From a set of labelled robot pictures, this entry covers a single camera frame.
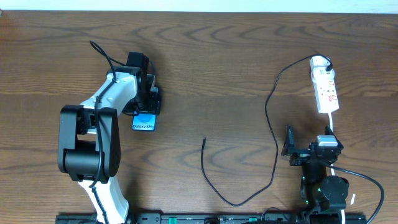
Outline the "blue Galaxy smartphone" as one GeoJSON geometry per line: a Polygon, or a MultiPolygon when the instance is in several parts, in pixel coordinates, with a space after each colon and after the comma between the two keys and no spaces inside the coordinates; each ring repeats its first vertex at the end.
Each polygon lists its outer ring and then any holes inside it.
{"type": "Polygon", "coordinates": [[[136,114],[132,120],[132,129],[134,131],[154,131],[156,118],[157,116],[153,114],[136,114]]]}

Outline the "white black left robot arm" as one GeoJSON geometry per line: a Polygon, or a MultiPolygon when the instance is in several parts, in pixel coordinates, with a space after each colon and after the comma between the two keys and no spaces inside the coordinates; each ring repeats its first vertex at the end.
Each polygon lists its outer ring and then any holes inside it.
{"type": "Polygon", "coordinates": [[[134,117],[133,129],[154,130],[161,96],[149,64],[143,53],[129,52],[127,62],[111,68],[93,96],[60,111],[58,168],[87,192],[95,223],[133,221],[116,176],[121,162],[118,118],[128,114],[134,117]]]}

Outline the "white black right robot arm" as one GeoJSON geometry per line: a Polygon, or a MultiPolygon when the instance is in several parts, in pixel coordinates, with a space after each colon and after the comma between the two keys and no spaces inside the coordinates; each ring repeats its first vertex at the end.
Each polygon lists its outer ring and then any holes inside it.
{"type": "Polygon", "coordinates": [[[294,130],[286,127],[286,138],[281,154],[290,157],[291,166],[302,168],[300,193],[307,208],[300,212],[302,223],[344,223],[341,211],[346,208],[349,182],[336,175],[328,175],[326,168],[337,161],[343,145],[333,131],[325,128],[316,141],[307,148],[299,149],[294,130]]]}

